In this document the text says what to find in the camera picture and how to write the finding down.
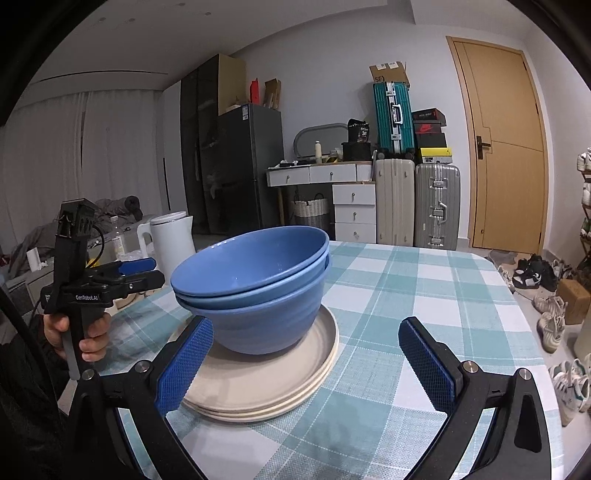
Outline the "person's left hand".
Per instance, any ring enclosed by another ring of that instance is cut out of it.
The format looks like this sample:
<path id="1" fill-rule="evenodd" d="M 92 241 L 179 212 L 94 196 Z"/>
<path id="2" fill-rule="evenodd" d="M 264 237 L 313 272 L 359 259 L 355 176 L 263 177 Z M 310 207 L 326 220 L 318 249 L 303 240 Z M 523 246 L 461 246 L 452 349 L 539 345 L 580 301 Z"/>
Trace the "person's left hand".
<path id="1" fill-rule="evenodd" d="M 86 362 L 96 362 L 104 358 L 109 343 L 111 316 L 105 312 L 87 328 L 87 337 L 79 342 L 82 358 Z M 63 338 L 69 332 L 69 318 L 65 315 L 44 314 L 44 335 L 54 351 L 66 359 Z"/>

